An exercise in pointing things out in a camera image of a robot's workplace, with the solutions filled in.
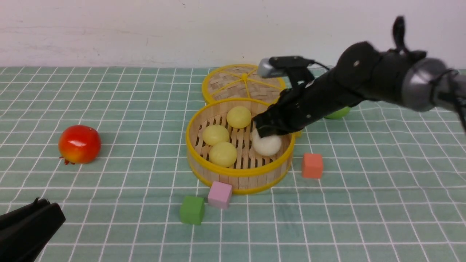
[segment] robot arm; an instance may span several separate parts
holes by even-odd
[[[346,106],[362,101],[384,101],[426,112],[434,107],[456,112],[466,130],[466,76],[448,69],[424,51],[404,45],[404,19],[393,25],[396,49],[379,52],[367,41],[353,44],[329,69],[300,56],[263,59],[263,78],[288,76],[292,87],[280,93],[275,104],[254,117],[261,137],[300,131]],[[328,71],[315,78],[308,70],[319,64]]]

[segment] wooden block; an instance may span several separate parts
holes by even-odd
[[[182,223],[200,225],[204,218],[204,198],[185,196],[179,215]]]
[[[305,153],[302,157],[302,177],[320,179],[323,172],[321,154]]]
[[[220,209],[227,209],[230,205],[232,192],[232,185],[214,181],[208,196],[209,205]]]

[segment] pink cube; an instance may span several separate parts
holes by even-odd
[[[216,208],[227,209],[230,205],[232,192],[232,185],[218,181],[213,182],[208,196],[209,205]]]

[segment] white bun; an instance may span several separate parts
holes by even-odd
[[[251,136],[254,150],[264,157],[273,156],[280,150],[281,138],[279,136],[260,138],[257,129],[252,131]]]

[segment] red tomato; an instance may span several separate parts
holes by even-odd
[[[92,127],[73,125],[63,131],[58,141],[58,150],[65,165],[87,164],[100,152],[102,142],[99,133]]]

